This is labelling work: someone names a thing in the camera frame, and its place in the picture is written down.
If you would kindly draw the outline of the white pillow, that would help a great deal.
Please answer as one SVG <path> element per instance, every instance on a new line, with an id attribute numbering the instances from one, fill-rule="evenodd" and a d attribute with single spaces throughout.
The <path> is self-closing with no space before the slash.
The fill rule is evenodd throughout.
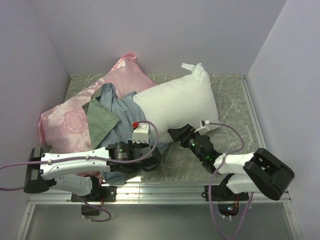
<path id="1" fill-rule="evenodd" d="M 169 129 L 189 124 L 199 128 L 201 121 L 217 123 L 219 115 L 209 74 L 201 63 L 182 63 L 190 74 L 148 88 L 133 96 L 145 118 L 158 130 L 158 142 L 171 143 Z"/>

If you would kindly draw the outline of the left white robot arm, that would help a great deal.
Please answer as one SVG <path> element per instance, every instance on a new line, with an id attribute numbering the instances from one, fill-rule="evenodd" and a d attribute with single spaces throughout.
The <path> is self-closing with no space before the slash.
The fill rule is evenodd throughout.
<path id="1" fill-rule="evenodd" d="M 39 194 L 56 189 L 96 201 L 102 192 L 101 180 L 110 186 L 122 186 L 139 171 L 155 170 L 161 161 L 156 146 L 132 141 L 68 154 L 45 153 L 42 148 L 34 148 L 23 191 Z"/>

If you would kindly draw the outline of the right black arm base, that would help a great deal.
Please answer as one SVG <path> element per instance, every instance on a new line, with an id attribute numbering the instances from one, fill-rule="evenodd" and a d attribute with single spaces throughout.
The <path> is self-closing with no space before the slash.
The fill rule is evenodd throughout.
<path id="1" fill-rule="evenodd" d="M 209 210 L 211 217 L 228 218 L 230 220 L 242 215 L 240 202 L 249 202 L 251 206 L 251 197 L 247 192 L 233 193 L 228 188 L 219 185 L 211 186 L 211 202 Z"/>

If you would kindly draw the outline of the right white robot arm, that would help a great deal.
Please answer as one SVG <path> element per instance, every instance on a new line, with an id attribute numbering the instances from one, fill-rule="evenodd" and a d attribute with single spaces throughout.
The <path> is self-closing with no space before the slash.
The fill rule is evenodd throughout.
<path id="1" fill-rule="evenodd" d="M 211 125 L 203 120 L 198 129 L 187 124 L 167 132 L 181 147 L 190 149 L 207 172 L 225 175 L 216 196 L 231 200 L 242 193 L 262 193 L 278 201 L 295 178 L 294 171 L 265 148 L 246 154 L 218 152 L 205 135 Z"/>

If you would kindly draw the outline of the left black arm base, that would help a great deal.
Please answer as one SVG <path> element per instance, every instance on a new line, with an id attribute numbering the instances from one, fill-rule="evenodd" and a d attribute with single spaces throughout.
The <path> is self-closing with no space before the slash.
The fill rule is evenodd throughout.
<path id="1" fill-rule="evenodd" d="M 80 196 L 86 202 L 97 202 L 99 203 L 96 207 L 102 208 L 104 203 L 113 203 L 116 201 L 117 187 L 116 186 L 100 186 L 96 192 L 90 193 L 85 196 Z M 72 203 L 82 203 L 81 213 L 85 217 L 96 217 L 102 212 L 101 210 L 94 209 L 92 206 L 86 205 L 82 202 L 74 193 L 71 194 L 70 201 Z"/>

